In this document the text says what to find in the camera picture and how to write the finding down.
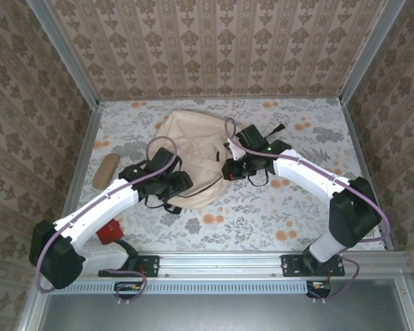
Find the beige canvas backpack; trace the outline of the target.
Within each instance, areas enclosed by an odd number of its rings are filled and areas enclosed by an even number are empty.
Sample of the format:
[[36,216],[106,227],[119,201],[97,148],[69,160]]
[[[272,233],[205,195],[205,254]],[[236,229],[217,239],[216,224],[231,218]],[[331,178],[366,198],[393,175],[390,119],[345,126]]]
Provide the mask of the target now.
[[[171,198],[168,201],[170,205],[186,210],[201,209],[225,193],[231,181],[223,178],[222,168],[227,159],[232,159],[231,152],[224,145],[228,140],[226,128],[232,130],[233,125],[185,110],[174,111],[160,126],[157,133],[160,139],[151,143],[148,156],[153,158],[160,148],[172,152],[173,146],[177,146],[177,156],[182,160],[181,168],[177,169],[187,172],[193,182],[192,188]],[[244,157],[240,159],[243,169],[232,170],[243,176]]]

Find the brown glasses case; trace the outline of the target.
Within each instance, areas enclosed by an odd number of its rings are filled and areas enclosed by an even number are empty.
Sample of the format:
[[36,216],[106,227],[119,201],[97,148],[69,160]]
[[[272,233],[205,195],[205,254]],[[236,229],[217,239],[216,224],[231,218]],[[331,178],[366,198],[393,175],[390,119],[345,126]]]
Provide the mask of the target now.
[[112,176],[120,162],[120,156],[116,153],[107,154],[101,161],[94,178],[92,186],[95,189],[103,190],[107,188],[111,182]]

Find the red box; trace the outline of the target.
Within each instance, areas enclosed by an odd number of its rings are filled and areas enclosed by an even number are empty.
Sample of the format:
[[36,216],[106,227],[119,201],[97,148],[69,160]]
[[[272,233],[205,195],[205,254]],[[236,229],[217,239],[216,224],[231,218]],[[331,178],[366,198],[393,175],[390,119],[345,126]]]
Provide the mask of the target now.
[[106,225],[101,227],[96,232],[96,235],[103,245],[116,242],[124,236],[120,223],[115,219],[111,219]]

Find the floral table cover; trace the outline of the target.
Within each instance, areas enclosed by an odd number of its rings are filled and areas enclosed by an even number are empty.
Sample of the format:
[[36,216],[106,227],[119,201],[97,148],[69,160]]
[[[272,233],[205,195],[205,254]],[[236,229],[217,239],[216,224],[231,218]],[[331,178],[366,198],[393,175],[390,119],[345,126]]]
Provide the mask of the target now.
[[[337,99],[207,99],[200,101],[105,102],[80,196],[98,193],[92,180],[102,159],[120,156],[119,169],[140,162],[148,143],[176,110],[232,117],[270,140],[292,145],[309,161],[355,179],[361,175],[341,103]],[[297,183],[259,172],[229,185],[205,208],[170,214],[156,201],[138,203],[117,217],[124,239],[139,251],[303,250],[328,225],[328,208]]]

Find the grey metal panel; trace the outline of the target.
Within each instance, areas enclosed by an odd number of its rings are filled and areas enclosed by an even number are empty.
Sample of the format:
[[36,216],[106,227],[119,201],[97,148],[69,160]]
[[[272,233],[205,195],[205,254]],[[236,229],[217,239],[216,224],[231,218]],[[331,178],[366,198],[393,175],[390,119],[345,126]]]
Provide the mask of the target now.
[[329,303],[288,295],[54,296],[39,331],[409,331],[392,292]]

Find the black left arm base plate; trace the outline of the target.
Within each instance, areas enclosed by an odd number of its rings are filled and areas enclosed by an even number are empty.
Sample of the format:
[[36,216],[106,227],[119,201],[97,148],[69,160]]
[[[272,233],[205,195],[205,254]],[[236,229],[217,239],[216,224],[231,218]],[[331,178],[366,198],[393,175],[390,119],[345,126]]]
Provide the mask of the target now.
[[140,272],[146,277],[157,277],[159,271],[159,256],[139,255],[129,257],[127,261],[117,269],[118,271],[128,271],[128,273],[116,273],[113,271],[100,270],[99,277],[134,277],[132,271]]

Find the aluminium left side rail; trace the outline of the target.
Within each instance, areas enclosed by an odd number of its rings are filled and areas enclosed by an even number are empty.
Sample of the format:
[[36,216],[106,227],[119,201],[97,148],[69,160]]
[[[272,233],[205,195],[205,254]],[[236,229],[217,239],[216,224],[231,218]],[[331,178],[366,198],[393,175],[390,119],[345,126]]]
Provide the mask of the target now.
[[61,233],[61,236],[65,239],[70,239],[70,244],[76,249],[82,248],[90,236],[97,231],[93,223],[98,222],[99,218],[95,209],[100,193],[90,198],[91,203],[87,202],[82,207],[78,205],[95,139],[99,131],[101,116],[102,109],[98,108],[91,112],[63,211],[59,219],[55,221],[55,224],[59,224],[55,226],[56,230],[60,230],[67,223],[70,223]]

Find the aluminium back rail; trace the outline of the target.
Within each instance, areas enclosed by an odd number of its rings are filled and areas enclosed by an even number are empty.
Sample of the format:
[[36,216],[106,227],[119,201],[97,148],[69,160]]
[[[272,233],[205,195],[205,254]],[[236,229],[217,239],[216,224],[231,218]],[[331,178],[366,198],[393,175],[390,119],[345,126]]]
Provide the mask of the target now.
[[323,95],[257,95],[257,96],[201,96],[201,97],[142,97],[142,98],[124,98],[124,99],[100,99],[98,102],[121,102],[121,101],[200,101],[207,99],[217,99],[217,100],[228,100],[228,99],[337,99],[340,100],[338,95],[323,94]]

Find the aluminium mounting rail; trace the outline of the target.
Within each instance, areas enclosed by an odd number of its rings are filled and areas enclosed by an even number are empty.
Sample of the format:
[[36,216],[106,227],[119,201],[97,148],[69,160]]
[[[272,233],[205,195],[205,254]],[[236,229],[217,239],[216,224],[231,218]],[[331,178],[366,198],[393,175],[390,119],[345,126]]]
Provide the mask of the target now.
[[[284,277],[281,256],[298,252],[250,253],[137,253],[159,256],[158,278],[269,278]],[[115,271],[129,257],[122,251],[89,250],[72,257],[47,258],[41,273],[56,288],[64,288],[79,277],[98,276],[100,270]],[[347,279],[357,274],[363,279],[394,279],[408,274],[410,268],[401,252],[346,252],[340,257],[345,275],[332,277]],[[284,277],[288,279],[323,279],[327,277]]]

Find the aluminium right side rail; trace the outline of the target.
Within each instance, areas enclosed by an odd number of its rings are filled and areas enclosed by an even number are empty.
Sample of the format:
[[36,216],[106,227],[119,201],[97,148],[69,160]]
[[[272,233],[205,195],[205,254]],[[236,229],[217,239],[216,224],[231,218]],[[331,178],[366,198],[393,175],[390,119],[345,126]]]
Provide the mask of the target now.
[[[367,167],[367,164],[366,164],[364,153],[362,152],[362,147],[361,147],[361,144],[360,144],[359,139],[357,137],[355,126],[354,126],[353,120],[351,118],[351,114],[349,112],[348,106],[345,103],[341,102],[341,107],[342,107],[342,112],[344,114],[344,118],[345,118],[345,121],[346,121],[346,125],[347,125],[347,128],[348,128],[349,134],[351,136],[351,141],[353,143],[353,148],[355,150],[356,158],[357,158],[357,161],[359,163],[359,168],[361,170],[362,176],[366,180],[368,180],[368,182],[371,184],[373,195],[374,195],[375,200],[377,202],[377,206],[379,207],[379,209],[381,209],[381,206],[380,206],[380,203],[379,203],[379,198],[378,198],[377,193],[375,191],[375,187],[373,185],[371,175],[368,171],[368,167]],[[379,233],[383,237],[383,242],[384,242],[385,249],[388,250],[388,251],[394,251],[394,246],[393,246],[393,243],[392,243],[391,238],[390,238],[391,226],[390,226],[388,218],[386,218],[385,220],[382,220],[381,223],[378,225],[378,228],[379,228]]]

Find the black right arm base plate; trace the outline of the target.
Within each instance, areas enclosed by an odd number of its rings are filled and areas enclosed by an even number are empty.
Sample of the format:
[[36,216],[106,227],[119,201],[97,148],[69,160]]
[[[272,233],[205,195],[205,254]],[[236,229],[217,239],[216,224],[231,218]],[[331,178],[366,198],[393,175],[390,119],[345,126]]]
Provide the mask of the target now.
[[312,256],[287,254],[281,256],[284,277],[342,277],[345,275],[344,264],[338,256],[326,262],[319,262]]

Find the aluminium right frame post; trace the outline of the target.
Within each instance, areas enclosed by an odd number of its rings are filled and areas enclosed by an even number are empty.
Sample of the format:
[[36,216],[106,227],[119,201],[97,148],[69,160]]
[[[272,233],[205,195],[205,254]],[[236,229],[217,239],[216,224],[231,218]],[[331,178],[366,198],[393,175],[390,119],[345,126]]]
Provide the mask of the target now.
[[389,30],[402,10],[405,1],[406,0],[386,0],[371,33],[366,39],[362,51],[356,59],[353,68],[341,89],[339,100],[343,106],[349,102],[356,91],[359,83],[366,74],[368,67],[383,44]]

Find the aluminium frame post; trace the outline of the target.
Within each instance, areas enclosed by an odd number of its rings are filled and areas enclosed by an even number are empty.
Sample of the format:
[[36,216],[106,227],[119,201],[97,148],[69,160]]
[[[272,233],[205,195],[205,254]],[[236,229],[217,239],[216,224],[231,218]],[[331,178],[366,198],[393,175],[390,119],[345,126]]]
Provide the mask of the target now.
[[83,98],[86,100],[90,109],[95,111],[98,108],[99,97],[87,78],[78,58],[75,56],[72,45],[66,40],[66,35],[62,32],[47,1],[27,0],[27,2],[65,64]]
[[356,59],[353,68],[341,89],[339,100],[343,106],[349,102],[356,91],[359,83],[366,74],[368,67],[383,44],[389,30],[402,10],[405,1],[406,0],[386,0],[371,33],[366,39],[362,51]]

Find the aluminium left frame post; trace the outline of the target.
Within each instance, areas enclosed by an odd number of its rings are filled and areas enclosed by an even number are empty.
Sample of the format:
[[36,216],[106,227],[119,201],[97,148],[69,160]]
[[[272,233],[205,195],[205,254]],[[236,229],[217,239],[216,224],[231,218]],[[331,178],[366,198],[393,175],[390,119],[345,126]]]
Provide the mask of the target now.
[[95,111],[98,108],[99,97],[87,78],[78,58],[75,56],[72,45],[66,40],[66,35],[62,32],[47,1],[27,0],[27,2],[65,64],[83,98],[86,100],[90,109]]

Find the aluminium left lower frame bar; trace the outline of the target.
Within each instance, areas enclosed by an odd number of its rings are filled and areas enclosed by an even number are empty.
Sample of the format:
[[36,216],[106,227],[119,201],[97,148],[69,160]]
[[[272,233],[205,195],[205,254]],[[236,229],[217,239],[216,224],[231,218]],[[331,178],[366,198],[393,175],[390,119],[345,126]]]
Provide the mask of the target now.
[[48,297],[41,294],[35,285],[31,287],[17,331],[39,331]]

